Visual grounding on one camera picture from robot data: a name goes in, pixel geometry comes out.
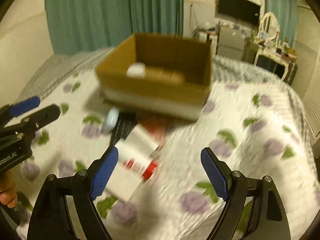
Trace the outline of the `person's left hand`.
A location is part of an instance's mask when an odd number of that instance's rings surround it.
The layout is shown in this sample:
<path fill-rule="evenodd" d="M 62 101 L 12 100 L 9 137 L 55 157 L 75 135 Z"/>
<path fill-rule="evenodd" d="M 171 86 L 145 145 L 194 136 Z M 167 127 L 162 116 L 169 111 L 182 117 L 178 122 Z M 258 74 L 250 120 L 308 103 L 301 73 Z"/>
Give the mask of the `person's left hand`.
<path fill-rule="evenodd" d="M 11 170 L 1 175 L 0 201 L 1 204 L 8 208 L 13 208 L 17 204 L 16 185 L 14 183 L 13 172 Z"/>

